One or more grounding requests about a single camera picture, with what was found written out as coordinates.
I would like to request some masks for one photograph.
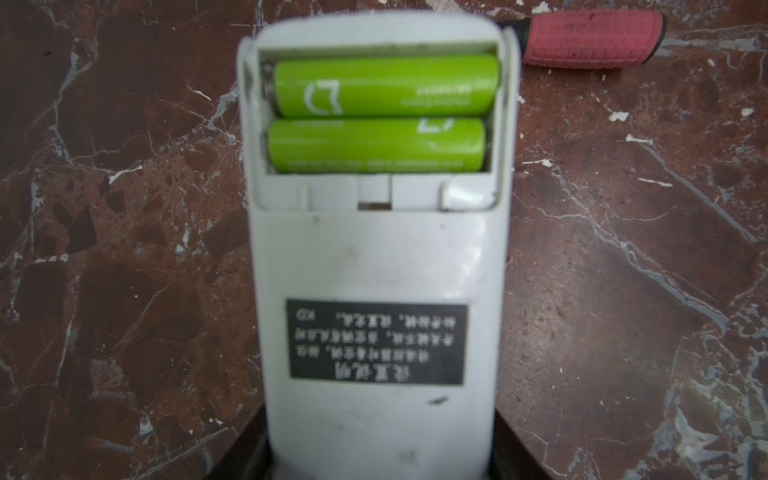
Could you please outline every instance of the instruction sticker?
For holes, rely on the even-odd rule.
[[[466,305],[287,300],[290,375],[461,385]]]

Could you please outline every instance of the marble surface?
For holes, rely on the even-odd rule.
[[[768,478],[768,3],[626,5],[645,65],[524,69],[498,408],[553,478]],[[0,2],[0,478],[201,478],[261,406],[241,37],[534,7]]]

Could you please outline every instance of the battery compartment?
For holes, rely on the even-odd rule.
[[[276,118],[264,94],[264,68],[283,59],[496,53],[500,82],[483,121],[486,154],[475,173],[278,174],[266,132]],[[503,180],[505,152],[514,147],[519,53],[511,31],[469,15],[388,12],[296,19],[244,39],[238,51],[240,114],[249,194],[264,210],[487,210]]]

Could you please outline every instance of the screwdriver handle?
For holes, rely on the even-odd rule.
[[[648,10],[572,10],[534,15],[513,26],[525,52],[524,64],[626,68],[654,54],[667,20]]]

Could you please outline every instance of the battery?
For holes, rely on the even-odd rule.
[[[284,118],[483,115],[494,54],[279,61],[264,90]]]
[[[276,120],[267,144],[281,174],[473,172],[482,168],[478,118]]]

